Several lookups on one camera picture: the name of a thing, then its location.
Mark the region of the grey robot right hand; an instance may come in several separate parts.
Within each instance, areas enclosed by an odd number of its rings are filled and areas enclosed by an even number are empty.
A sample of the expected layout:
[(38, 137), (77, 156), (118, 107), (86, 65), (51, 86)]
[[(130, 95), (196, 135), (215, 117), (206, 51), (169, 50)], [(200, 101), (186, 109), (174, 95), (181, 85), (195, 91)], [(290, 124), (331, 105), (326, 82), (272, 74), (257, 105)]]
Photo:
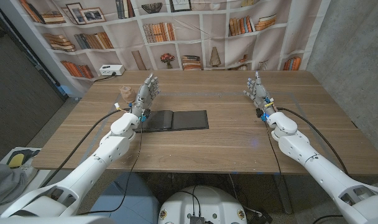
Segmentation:
[(277, 111), (274, 106), (274, 99), (262, 84), (257, 70), (255, 72), (255, 78), (248, 78), (247, 88), (248, 90), (244, 90), (243, 93), (253, 101), (258, 118), (265, 121), (270, 115)]

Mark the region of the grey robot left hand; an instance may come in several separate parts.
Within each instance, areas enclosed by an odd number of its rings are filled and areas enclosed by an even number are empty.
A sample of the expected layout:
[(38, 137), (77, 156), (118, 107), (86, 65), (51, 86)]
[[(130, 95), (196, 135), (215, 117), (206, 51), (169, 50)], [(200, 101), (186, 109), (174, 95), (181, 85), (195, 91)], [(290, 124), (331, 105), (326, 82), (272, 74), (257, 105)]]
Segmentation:
[(159, 80), (151, 73), (140, 86), (136, 98), (132, 104), (131, 113), (137, 117), (142, 116), (145, 110), (148, 110), (153, 100), (159, 94)]

